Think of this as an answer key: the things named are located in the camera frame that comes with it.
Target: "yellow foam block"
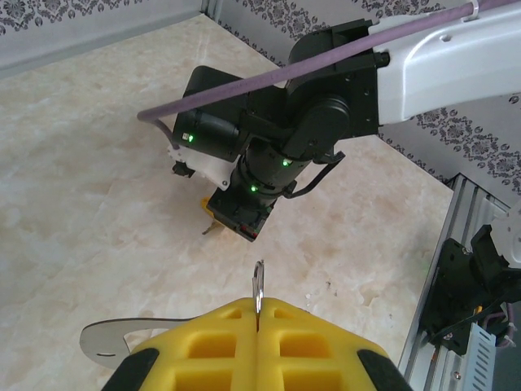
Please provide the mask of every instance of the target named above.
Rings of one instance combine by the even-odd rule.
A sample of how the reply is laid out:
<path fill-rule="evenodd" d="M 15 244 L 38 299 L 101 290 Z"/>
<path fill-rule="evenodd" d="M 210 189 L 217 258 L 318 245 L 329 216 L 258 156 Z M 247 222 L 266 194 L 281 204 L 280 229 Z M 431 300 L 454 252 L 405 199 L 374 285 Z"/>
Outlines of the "yellow foam block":
<path fill-rule="evenodd" d="M 378 345 L 284 301 L 229 303 L 140 344 L 160 354 L 140 391 L 375 390 L 357 351 Z"/>

